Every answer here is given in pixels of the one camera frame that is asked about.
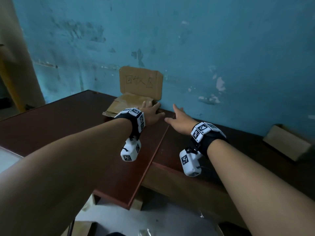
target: white floor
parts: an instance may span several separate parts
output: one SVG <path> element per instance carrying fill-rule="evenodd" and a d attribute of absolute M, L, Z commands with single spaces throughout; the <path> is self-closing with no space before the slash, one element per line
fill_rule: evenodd
<path fill-rule="evenodd" d="M 0 172 L 20 158 L 0 148 Z M 217 236 L 213 222 L 200 215 L 168 202 L 167 198 L 154 193 L 144 204 L 143 210 L 125 210 L 114 204 L 100 200 L 86 212 L 81 211 L 76 220 L 99 223 L 96 236 L 120 232 L 126 236 L 138 236 L 139 230 L 150 229 L 152 236 Z"/>

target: table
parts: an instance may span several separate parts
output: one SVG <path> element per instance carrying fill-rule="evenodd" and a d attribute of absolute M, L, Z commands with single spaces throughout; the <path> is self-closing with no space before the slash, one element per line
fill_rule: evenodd
<path fill-rule="evenodd" d="M 102 112 L 114 99 L 88 90 L 0 121 L 0 147 L 26 157 L 57 139 L 108 121 Z M 174 113 L 164 112 L 167 117 L 174 117 Z M 314 170 L 308 164 L 294 163 L 265 144 L 261 136 L 218 127 L 231 145 L 313 198 Z M 124 162 L 118 155 L 112 164 L 115 167 L 109 168 L 100 179 L 96 195 L 129 209 L 142 184 L 218 222 L 246 227 L 210 161 L 202 160 L 209 170 L 203 170 L 201 176 L 183 174 L 179 152 L 186 147 L 188 136 L 159 121 L 147 127 L 140 140 L 142 149 L 137 160 Z"/>

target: forearm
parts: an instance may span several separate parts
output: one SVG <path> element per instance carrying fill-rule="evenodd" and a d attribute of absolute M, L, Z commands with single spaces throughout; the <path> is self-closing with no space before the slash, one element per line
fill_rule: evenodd
<path fill-rule="evenodd" d="M 24 235 L 42 235 L 41 230 L 46 235 L 61 234 L 131 131 L 129 120 L 115 119 L 59 139 L 4 171 L 0 224 L 5 227 L 1 228 L 26 230 Z M 17 221 L 22 225 L 15 226 Z"/>
<path fill-rule="evenodd" d="M 311 199 L 222 140 L 207 154 L 253 235 L 314 234 Z"/>

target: cardboard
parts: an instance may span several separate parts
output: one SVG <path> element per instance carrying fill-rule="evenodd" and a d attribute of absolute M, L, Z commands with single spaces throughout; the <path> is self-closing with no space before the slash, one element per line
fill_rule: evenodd
<path fill-rule="evenodd" d="M 113 101 L 109 108 L 103 112 L 103 115 L 113 118 L 125 108 L 141 107 L 144 101 L 149 102 L 152 100 L 152 98 L 143 97 L 132 93 L 124 93 Z"/>
<path fill-rule="evenodd" d="M 119 69 L 121 93 L 133 93 L 158 101 L 162 98 L 163 75 L 159 71 L 123 66 Z"/>
<path fill-rule="evenodd" d="M 311 150 L 312 144 L 282 124 L 273 125 L 263 141 L 294 161 Z"/>

